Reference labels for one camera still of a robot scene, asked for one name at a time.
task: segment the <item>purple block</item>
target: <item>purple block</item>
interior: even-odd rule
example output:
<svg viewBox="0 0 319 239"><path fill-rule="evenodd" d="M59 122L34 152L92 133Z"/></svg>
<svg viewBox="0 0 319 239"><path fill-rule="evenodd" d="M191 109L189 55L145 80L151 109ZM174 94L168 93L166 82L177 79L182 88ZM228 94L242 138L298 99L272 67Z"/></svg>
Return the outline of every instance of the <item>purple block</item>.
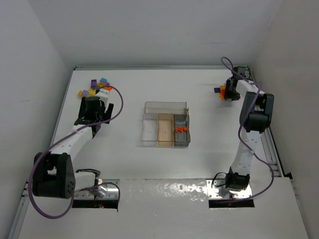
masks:
<svg viewBox="0 0 319 239"><path fill-rule="evenodd" d="M91 80L91 89L95 90L98 88L97 80Z"/></svg>
<svg viewBox="0 0 319 239"><path fill-rule="evenodd" d="M214 88L214 92L215 93L220 93L220 88L219 87Z"/></svg>
<svg viewBox="0 0 319 239"><path fill-rule="evenodd" d="M105 79L105 78L101 78L101 79L100 79L100 83L107 85L107 84L108 84L108 80Z"/></svg>
<svg viewBox="0 0 319 239"><path fill-rule="evenodd" d="M88 91L86 91L86 90L82 91L82 96L83 96L83 97L88 97L89 94L90 94L90 92L88 92Z"/></svg>

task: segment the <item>tan compartment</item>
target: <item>tan compartment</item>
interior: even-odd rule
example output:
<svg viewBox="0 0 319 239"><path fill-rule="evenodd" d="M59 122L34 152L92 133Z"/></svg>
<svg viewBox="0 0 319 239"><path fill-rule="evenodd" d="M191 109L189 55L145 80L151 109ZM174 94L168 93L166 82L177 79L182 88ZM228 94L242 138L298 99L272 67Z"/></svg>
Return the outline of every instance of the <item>tan compartment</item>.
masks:
<svg viewBox="0 0 319 239"><path fill-rule="evenodd" d="M159 114L159 146L172 146L174 143L174 114Z"/></svg>

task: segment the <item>white table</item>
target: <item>white table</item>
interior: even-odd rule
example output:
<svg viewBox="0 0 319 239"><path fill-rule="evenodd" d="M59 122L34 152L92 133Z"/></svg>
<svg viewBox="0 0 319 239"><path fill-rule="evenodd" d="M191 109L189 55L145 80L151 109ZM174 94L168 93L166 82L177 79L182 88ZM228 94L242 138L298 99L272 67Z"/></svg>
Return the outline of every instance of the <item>white table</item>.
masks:
<svg viewBox="0 0 319 239"><path fill-rule="evenodd" d="M242 100L223 102L213 91L229 76L229 71L218 69L74 71L54 141L72 128L80 106L77 93L88 89L91 79L105 77L121 91L123 112L102 126L73 164L74 170L95 168L102 178L120 179L119 212L72 209L62 219L48 220L29 204L19 238L307 238L288 178L276 178L273 187L255 199L255 208L209 209L205 190L198 190L205 178L228 172L237 152ZM187 102L188 148L141 147L146 101ZM120 107L114 90L109 102L115 105L114 115ZM266 160L261 142L256 152ZM256 193L267 186L270 172L257 160L251 170ZM68 204L48 198L37 202L53 214Z"/></svg>

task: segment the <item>gray wall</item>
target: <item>gray wall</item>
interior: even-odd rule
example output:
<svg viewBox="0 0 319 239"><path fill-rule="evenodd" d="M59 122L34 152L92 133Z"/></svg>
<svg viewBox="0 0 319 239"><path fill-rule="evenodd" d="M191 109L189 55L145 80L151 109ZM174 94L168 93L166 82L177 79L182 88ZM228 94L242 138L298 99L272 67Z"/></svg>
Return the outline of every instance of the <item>gray wall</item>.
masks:
<svg viewBox="0 0 319 239"><path fill-rule="evenodd" d="M285 0L255 61L275 95L271 129L312 239L319 238L319 2Z"/></svg>
<svg viewBox="0 0 319 239"><path fill-rule="evenodd" d="M48 147L69 71L26 0L0 2L0 238L34 155Z"/></svg>
<svg viewBox="0 0 319 239"><path fill-rule="evenodd" d="M250 63L281 0L29 0L70 66Z"/></svg>

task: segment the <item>wall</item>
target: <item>wall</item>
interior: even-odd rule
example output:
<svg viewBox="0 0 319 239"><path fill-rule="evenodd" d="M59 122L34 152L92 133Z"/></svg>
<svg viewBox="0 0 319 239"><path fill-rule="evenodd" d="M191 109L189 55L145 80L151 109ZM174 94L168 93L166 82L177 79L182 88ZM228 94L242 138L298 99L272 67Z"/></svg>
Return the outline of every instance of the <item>wall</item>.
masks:
<svg viewBox="0 0 319 239"><path fill-rule="evenodd" d="M0 2L0 238L34 155L48 147L70 72L26 0Z"/></svg>
<svg viewBox="0 0 319 239"><path fill-rule="evenodd" d="M285 172L291 172L310 238L319 238L319 2L285 0L254 73L275 95L271 129Z"/></svg>
<svg viewBox="0 0 319 239"><path fill-rule="evenodd" d="M75 65L252 62L281 0L29 0Z"/></svg>

